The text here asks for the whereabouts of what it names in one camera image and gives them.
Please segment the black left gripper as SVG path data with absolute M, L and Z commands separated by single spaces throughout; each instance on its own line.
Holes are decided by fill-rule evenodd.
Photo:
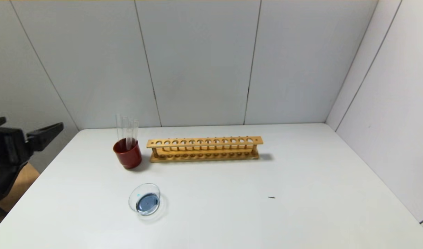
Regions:
M 6 123 L 0 117 L 0 126 Z M 21 129 L 0 127 L 0 166 L 20 166 L 28 162 L 32 151 L 43 151 L 63 131 L 62 122 L 28 132 L 27 142 Z

